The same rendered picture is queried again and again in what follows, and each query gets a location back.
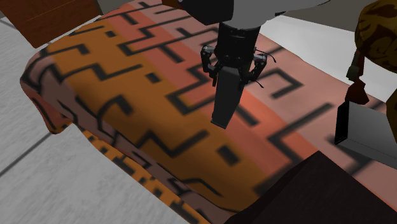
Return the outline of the dark robot stand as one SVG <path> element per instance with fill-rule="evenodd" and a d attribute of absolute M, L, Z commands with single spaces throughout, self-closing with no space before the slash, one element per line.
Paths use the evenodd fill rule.
<path fill-rule="evenodd" d="M 225 224 L 397 224 L 397 212 L 317 151 Z"/>

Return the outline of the brown wooden cabinet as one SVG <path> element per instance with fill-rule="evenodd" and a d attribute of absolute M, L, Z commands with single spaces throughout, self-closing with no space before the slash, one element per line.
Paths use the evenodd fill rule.
<path fill-rule="evenodd" d="M 97 0 L 0 0 L 0 12 L 34 48 L 102 14 Z"/>

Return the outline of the bed with orange patterned blanket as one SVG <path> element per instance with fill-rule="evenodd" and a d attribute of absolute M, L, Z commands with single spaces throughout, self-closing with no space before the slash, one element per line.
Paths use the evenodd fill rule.
<path fill-rule="evenodd" d="M 316 151 L 397 211 L 397 170 L 333 143 L 347 85 L 265 36 L 264 72 L 228 127 L 213 125 L 199 53 L 217 31 L 135 0 L 40 50 L 20 84 L 50 132 L 75 124 L 189 224 L 223 224 Z"/>

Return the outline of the grey flat box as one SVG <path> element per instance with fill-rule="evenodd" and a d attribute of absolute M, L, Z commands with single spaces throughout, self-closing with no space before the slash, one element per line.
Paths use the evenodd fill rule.
<path fill-rule="evenodd" d="M 397 169 L 397 142 L 385 114 L 345 101 L 337 108 L 334 143 Z"/>

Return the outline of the camouflage patterned figure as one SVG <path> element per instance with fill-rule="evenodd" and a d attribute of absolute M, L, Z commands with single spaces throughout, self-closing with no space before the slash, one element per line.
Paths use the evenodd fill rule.
<path fill-rule="evenodd" d="M 345 100 L 365 105 L 369 98 L 360 80 L 365 59 L 397 74 L 397 0 L 376 0 L 365 6 L 359 14 L 354 40 L 356 52 L 346 75 L 353 84 Z"/>

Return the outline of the dark grey slab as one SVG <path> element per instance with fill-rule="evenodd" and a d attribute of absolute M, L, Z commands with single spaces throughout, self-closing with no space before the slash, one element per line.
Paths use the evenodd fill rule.
<path fill-rule="evenodd" d="M 236 107 L 239 105 L 244 86 L 240 83 L 239 71 L 223 67 L 218 73 L 216 95 L 211 123 L 226 129 Z"/>

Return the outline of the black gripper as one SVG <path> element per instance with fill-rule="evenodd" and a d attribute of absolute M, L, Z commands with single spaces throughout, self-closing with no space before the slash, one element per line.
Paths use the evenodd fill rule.
<path fill-rule="evenodd" d="M 219 23 L 215 49 L 213 46 L 206 45 L 200 51 L 203 72 L 208 73 L 209 77 L 212 78 L 214 87 L 216 86 L 219 71 L 225 66 L 236 69 L 243 68 L 245 70 L 242 75 L 243 84 L 257 80 L 267 65 L 267 55 L 265 53 L 254 54 L 259 31 L 260 27 L 237 29 L 226 25 L 226 23 Z M 214 66 L 211 64 L 211 55 L 213 53 L 218 60 Z M 252 60 L 254 68 L 250 71 Z"/>

